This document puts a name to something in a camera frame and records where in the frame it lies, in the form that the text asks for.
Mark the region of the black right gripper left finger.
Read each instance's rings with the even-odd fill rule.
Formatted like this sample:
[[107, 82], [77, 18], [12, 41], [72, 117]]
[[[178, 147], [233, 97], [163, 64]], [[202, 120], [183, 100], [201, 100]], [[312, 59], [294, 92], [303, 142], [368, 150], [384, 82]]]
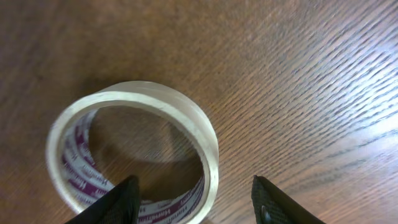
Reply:
[[129, 176], [66, 224], [137, 224], [139, 179]]

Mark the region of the white masking tape roll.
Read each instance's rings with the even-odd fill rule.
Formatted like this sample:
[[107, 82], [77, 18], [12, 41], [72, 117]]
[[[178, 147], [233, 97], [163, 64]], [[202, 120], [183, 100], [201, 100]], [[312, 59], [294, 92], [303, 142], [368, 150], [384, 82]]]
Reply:
[[88, 148], [95, 114], [107, 106], [129, 106], [159, 115], [173, 123], [191, 141], [200, 156], [203, 175], [197, 184], [175, 199], [146, 201], [139, 223], [200, 223], [211, 210], [218, 190], [218, 140], [210, 120], [184, 94], [145, 81], [122, 82], [74, 102], [53, 123], [46, 144], [49, 176], [64, 202], [77, 214], [115, 186], [96, 168]]

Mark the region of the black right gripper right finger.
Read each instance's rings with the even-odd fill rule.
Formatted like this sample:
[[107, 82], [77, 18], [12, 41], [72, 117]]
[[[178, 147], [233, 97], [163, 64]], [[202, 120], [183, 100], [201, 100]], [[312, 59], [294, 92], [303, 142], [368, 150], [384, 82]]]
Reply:
[[325, 224], [265, 177], [254, 176], [251, 198], [257, 224]]

